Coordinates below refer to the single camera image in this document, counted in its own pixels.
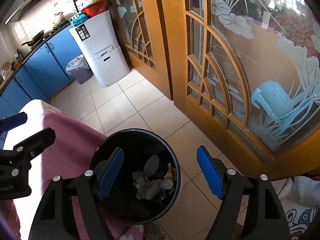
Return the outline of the person's left hand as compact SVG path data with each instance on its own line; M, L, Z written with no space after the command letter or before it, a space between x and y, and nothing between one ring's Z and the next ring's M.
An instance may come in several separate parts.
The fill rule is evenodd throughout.
M1 211L14 232L20 237L21 225L14 201L12 199L1 201Z

